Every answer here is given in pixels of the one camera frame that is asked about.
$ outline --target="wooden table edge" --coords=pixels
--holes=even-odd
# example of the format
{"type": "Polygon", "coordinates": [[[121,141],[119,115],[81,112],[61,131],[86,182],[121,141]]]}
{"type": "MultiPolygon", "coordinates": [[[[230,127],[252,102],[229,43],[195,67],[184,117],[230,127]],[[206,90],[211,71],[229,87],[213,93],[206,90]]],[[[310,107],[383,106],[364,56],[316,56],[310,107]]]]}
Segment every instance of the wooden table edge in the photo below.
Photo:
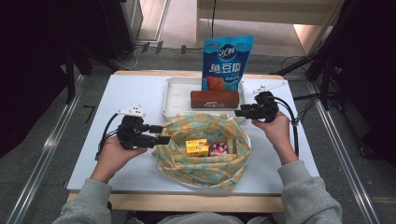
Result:
{"type": "MultiPolygon", "coordinates": [[[[202,72],[200,71],[171,71],[171,70],[141,70],[141,71],[117,71],[114,75],[125,75],[125,76],[159,76],[159,77],[200,77],[202,72]]],[[[280,75],[265,75],[265,74],[251,74],[246,73],[243,75],[246,78],[257,78],[257,79],[277,79],[284,80],[280,75]]]]}
{"type": "MultiPolygon", "coordinates": [[[[71,202],[78,192],[70,192],[71,202]]],[[[235,212],[283,213],[280,196],[214,196],[157,193],[112,193],[109,201],[114,210],[159,212],[235,212]]]]}

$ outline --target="hand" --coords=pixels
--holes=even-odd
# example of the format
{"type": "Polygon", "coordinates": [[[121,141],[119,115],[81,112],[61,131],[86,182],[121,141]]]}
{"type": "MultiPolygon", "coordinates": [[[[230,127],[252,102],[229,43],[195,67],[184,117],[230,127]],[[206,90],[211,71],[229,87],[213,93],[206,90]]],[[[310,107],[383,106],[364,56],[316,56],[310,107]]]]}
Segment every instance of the hand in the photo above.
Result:
{"type": "Polygon", "coordinates": [[[117,136],[110,137],[105,141],[101,155],[90,179],[108,183],[114,174],[129,160],[147,151],[148,149],[146,147],[126,150],[120,144],[117,136]]]}
{"type": "Polygon", "coordinates": [[[265,132],[282,165],[298,160],[290,143],[290,121],[282,112],[278,111],[276,118],[270,123],[257,119],[253,119],[251,123],[265,132]]]}

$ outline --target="white table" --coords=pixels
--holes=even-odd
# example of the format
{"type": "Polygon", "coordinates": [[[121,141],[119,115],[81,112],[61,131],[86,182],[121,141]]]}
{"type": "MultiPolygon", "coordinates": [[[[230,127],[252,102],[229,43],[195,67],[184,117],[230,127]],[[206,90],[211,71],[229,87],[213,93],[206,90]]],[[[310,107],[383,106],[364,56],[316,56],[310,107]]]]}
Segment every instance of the white table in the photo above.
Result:
{"type": "MultiPolygon", "coordinates": [[[[141,105],[146,113],[145,123],[162,125],[166,122],[162,112],[166,79],[174,76],[199,77],[200,75],[200,72],[169,71],[117,72],[116,75],[112,75],[67,186],[72,191],[69,200],[76,197],[85,179],[91,175],[96,164],[94,156],[103,130],[118,109],[141,105]]],[[[247,104],[255,103],[253,99],[255,94],[252,91],[260,85],[286,82],[287,85],[272,90],[272,93],[285,100],[293,109],[294,115],[297,115],[287,81],[279,79],[279,76],[263,75],[244,75],[243,81],[247,104]]],[[[282,106],[280,109],[288,115],[282,106]]],[[[121,118],[122,116],[118,116],[114,119],[108,130],[115,130],[121,118]]],[[[113,187],[110,196],[113,208],[135,211],[282,212],[279,196],[283,186],[277,173],[280,167],[278,156],[264,132],[251,125],[250,120],[241,122],[240,126],[250,137],[253,153],[234,191],[200,189],[180,184],[158,169],[156,158],[151,155],[154,149],[150,149],[148,153],[127,163],[110,180],[109,184],[113,187]]],[[[318,175],[301,124],[298,126],[298,134],[300,159],[304,160],[311,175],[318,175]]]]}

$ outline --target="snack bag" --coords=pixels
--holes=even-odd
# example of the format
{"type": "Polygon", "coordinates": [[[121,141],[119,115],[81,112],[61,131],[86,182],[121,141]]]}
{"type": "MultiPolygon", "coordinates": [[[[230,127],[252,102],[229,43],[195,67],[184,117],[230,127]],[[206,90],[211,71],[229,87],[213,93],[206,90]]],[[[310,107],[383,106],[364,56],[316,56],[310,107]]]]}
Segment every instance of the snack bag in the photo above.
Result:
{"type": "Polygon", "coordinates": [[[252,35],[207,39],[204,43],[202,90],[238,91],[252,45],[252,35]]]}

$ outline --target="person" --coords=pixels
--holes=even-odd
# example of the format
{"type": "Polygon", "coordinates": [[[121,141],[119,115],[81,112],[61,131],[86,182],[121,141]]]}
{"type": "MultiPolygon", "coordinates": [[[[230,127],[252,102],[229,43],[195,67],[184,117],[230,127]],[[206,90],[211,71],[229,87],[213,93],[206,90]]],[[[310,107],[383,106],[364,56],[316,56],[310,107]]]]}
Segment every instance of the person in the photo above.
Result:
{"type": "MultiPolygon", "coordinates": [[[[265,132],[280,159],[282,166],[278,172],[284,185],[281,199],[287,223],[342,223],[340,203],[327,192],[323,179],[311,176],[304,162],[294,153],[290,143],[289,119],[278,112],[270,123],[256,119],[251,122],[265,132]]],[[[107,139],[91,177],[86,179],[77,198],[63,206],[61,215],[53,223],[111,223],[110,211],[107,209],[111,186],[107,183],[129,160],[147,150],[142,147],[125,150],[117,137],[107,139]]],[[[263,218],[256,218],[250,223],[264,222],[263,218]]],[[[233,216],[199,212],[166,217],[159,223],[241,224],[243,222],[233,216]]]]}

